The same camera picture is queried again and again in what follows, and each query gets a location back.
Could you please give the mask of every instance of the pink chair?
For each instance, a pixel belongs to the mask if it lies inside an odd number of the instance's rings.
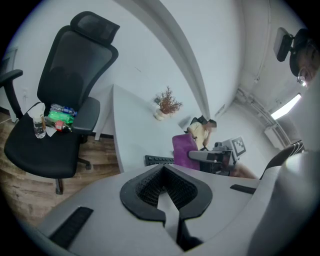
[[[198,161],[192,160],[188,157],[189,151],[197,151],[196,142],[191,136],[191,133],[177,135],[172,138],[173,144],[173,159],[174,164],[178,166],[187,167],[199,171],[200,164]]]

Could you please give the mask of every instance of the dried plant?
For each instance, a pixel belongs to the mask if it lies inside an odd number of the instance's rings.
[[[165,92],[157,94],[153,101],[160,107],[161,112],[167,115],[177,112],[183,106],[182,102],[177,102],[176,98],[172,96],[172,90],[169,86],[166,87]]]

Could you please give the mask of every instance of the chair seat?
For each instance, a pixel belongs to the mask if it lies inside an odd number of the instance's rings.
[[[53,179],[71,178],[77,169],[80,136],[56,132],[37,138],[33,120],[25,114],[13,128],[5,146],[8,159],[22,170]]]

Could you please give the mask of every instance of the white desk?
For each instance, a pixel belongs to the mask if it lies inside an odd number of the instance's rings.
[[[113,86],[114,143],[120,171],[145,166],[145,155],[172,158],[172,137],[184,131],[170,117],[158,121],[156,108],[118,85]]]

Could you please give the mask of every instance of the ceiling light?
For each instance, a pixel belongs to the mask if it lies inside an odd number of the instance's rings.
[[[301,99],[301,94],[299,93],[292,100],[290,100],[287,104],[285,104],[282,108],[274,112],[271,116],[274,120],[286,115],[289,111],[297,104],[297,102]]]

